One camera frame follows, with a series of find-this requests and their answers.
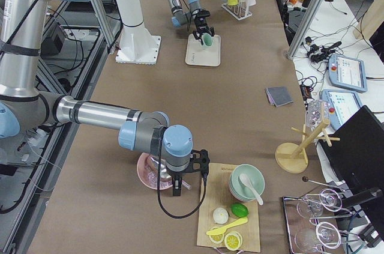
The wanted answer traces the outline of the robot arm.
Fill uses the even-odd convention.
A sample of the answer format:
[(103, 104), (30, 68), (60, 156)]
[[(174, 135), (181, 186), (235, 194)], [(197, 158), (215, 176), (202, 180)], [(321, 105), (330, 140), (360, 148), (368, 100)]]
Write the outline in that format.
[(201, 6), (200, 0), (188, 0), (188, 12), (183, 11), (180, 0), (168, 0), (168, 2), (174, 27), (181, 27), (194, 21), (196, 30), (193, 31), (193, 36), (196, 40), (200, 40), (201, 44), (203, 44), (204, 34), (209, 34), (211, 37), (215, 35), (214, 28), (209, 27), (206, 21), (211, 14)]
[(165, 113), (77, 100), (36, 89), (34, 81), (49, 1), (5, 0), (1, 29), (1, 138), (16, 136), (46, 122), (116, 129), (120, 146), (164, 162), (175, 196), (181, 193), (184, 174), (200, 172), (207, 179), (207, 151), (194, 150), (189, 129), (171, 125)]

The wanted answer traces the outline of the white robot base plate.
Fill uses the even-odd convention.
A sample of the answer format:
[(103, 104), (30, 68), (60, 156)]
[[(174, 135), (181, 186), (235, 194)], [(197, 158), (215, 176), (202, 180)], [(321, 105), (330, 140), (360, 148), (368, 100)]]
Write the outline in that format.
[(154, 65), (157, 62), (160, 44), (161, 37), (157, 35), (139, 37), (131, 34), (121, 37), (116, 62)]

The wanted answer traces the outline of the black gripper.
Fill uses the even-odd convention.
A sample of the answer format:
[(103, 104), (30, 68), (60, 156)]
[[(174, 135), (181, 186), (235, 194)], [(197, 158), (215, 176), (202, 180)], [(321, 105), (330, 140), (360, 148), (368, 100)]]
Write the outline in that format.
[(206, 18), (211, 14), (208, 10), (199, 10), (194, 14), (194, 24), (196, 29), (193, 31), (194, 38), (197, 41), (201, 41), (201, 34), (208, 33), (211, 37), (214, 37), (214, 27), (209, 27)]
[[(192, 150), (188, 166), (183, 173), (200, 172), (202, 175), (209, 174), (209, 156), (207, 150)], [(181, 196), (182, 175), (174, 174), (172, 177), (172, 196)]]

